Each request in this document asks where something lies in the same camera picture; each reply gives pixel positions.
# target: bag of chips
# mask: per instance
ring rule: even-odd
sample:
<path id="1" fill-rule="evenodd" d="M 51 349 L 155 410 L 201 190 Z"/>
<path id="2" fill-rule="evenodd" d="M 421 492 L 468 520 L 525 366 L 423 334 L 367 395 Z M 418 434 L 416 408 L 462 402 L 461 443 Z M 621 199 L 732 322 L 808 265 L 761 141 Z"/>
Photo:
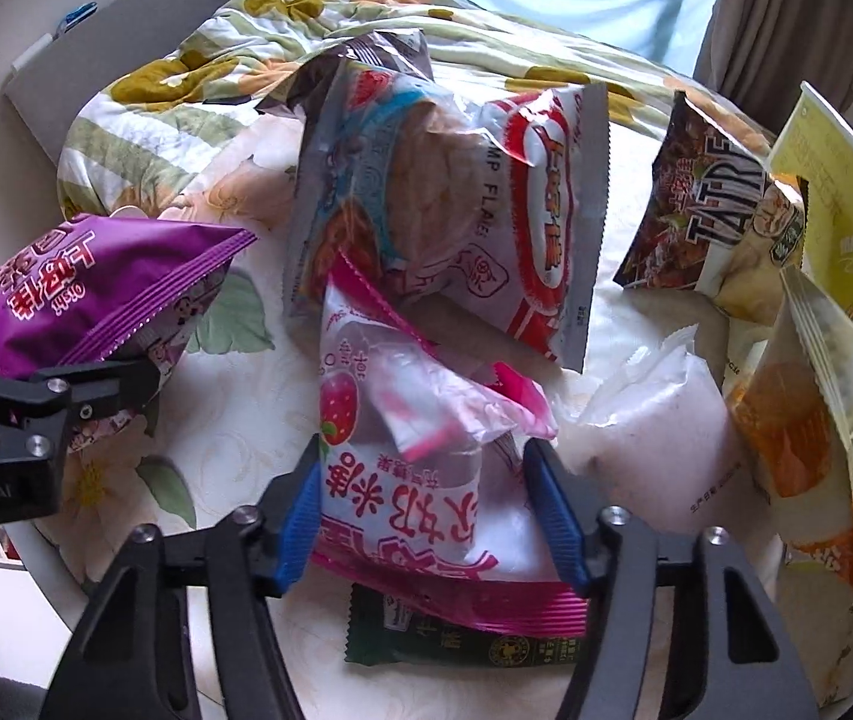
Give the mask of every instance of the bag of chips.
<path id="1" fill-rule="evenodd" d="M 735 319 L 772 325 L 779 271 L 803 252 L 804 186 L 770 176 L 678 92 L 653 190 L 615 282 L 695 290 Z"/>
<path id="2" fill-rule="evenodd" d="M 387 298 L 442 293 L 582 370 L 606 215 L 602 84 L 478 105 L 421 73 L 319 56 L 284 304 L 319 304 L 344 250 Z"/>
<path id="3" fill-rule="evenodd" d="M 146 355 L 169 379 L 233 256 L 241 228 L 77 215 L 0 267 L 0 376 Z M 135 415 L 89 420 L 81 449 Z"/>
<path id="4" fill-rule="evenodd" d="M 582 647 L 574 637 L 518 637 L 454 625 L 362 584 L 354 584 L 350 595 L 348 664 L 562 666 L 575 664 Z"/>
<path id="5" fill-rule="evenodd" d="M 510 435 L 556 435 L 543 391 L 507 365 L 489 385 L 449 370 L 342 254 L 328 279 L 321 562 L 452 622 L 582 632 Z"/>
<path id="6" fill-rule="evenodd" d="M 799 269 L 782 277 L 772 337 L 728 404 L 788 548 L 777 602 L 823 702 L 853 686 L 853 323 Z"/>

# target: pink and white snack bag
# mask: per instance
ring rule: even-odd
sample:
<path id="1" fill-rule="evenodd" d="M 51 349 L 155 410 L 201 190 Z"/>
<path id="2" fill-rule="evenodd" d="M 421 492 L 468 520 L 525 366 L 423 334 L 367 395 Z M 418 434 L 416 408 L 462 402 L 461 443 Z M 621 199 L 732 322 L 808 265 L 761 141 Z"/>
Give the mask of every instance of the pink and white snack bag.
<path id="1" fill-rule="evenodd" d="M 528 504 L 512 433 L 556 435 L 543 391 L 508 365 L 495 365 L 491 386 L 445 367 L 343 254 L 329 271 L 320 354 L 317 560 L 454 622 L 542 632 L 529 599 L 572 594 Z M 464 608 L 467 586 L 497 600 Z M 567 634 L 554 635 L 582 634 L 583 602 L 566 602 Z M 535 632 L 512 630 L 510 610 L 524 606 Z"/>

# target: white plastic bag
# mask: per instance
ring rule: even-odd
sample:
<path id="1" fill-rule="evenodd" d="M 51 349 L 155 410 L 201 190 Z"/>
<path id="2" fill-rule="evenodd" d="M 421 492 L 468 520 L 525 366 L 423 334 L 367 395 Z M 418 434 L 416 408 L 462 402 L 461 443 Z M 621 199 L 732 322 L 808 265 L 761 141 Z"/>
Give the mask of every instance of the white plastic bag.
<path id="1" fill-rule="evenodd" d="M 695 335 L 686 327 L 658 350 L 641 348 L 581 413 L 561 415 L 561 457 L 653 528 L 720 525 L 766 545 L 767 506 L 750 455 L 706 361 L 692 353 Z"/>

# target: curtain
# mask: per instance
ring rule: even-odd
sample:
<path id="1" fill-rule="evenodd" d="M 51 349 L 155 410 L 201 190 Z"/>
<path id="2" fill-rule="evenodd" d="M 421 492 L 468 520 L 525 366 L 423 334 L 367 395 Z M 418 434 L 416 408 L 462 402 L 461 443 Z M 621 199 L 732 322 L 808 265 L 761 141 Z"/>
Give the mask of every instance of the curtain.
<path id="1" fill-rule="evenodd" d="M 717 0 L 694 79 L 779 132 L 809 81 L 852 102 L 853 0 Z"/>

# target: dark green wrapper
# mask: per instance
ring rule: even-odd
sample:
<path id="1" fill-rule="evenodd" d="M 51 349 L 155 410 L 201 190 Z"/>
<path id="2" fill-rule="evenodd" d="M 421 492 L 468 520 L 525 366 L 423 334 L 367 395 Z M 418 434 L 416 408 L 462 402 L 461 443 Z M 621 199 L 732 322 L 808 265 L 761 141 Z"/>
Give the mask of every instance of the dark green wrapper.
<path id="1" fill-rule="evenodd" d="M 353 585 L 347 629 L 349 664 L 522 666 L 573 664 L 583 640 L 491 634 L 412 610 L 393 596 Z"/>

